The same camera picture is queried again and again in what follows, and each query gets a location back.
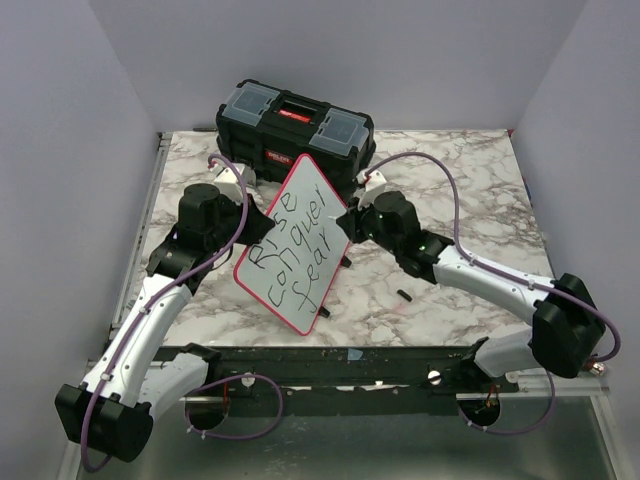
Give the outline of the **pink framed whiteboard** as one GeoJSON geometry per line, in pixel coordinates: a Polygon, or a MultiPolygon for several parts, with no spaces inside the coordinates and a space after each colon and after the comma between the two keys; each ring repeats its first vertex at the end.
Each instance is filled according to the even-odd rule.
{"type": "Polygon", "coordinates": [[[313,329],[349,248],[328,218],[345,211],[313,158],[299,156],[267,211],[275,227],[234,268],[236,283],[302,336],[313,329]]]}

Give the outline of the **black marker cap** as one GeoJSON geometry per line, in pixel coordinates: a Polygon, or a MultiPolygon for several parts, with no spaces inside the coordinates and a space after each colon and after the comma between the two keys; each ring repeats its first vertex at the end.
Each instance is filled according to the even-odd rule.
{"type": "Polygon", "coordinates": [[[402,290],[402,289],[398,289],[396,291],[396,293],[402,297],[404,300],[406,300],[407,302],[412,302],[413,301],[413,297],[407,293],[406,291],[402,290]]]}

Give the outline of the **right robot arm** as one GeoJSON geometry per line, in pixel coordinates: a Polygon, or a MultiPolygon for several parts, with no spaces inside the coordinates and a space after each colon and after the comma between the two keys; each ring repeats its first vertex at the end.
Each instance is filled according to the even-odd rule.
{"type": "Polygon", "coordinates": [[[579,277],[540,277],[464,255],[452,239],[422,228],[414,205],[398,191],[383,193],[364,208],[352,199],[336,223],[351,242],[372,241],[392,254],[409,276],[475,295],[527,324],[521,332],[473,344],[458,368],[471,391],[483,391],[518,370],[543,368],[574,378],[605,333],[579,277]]]}

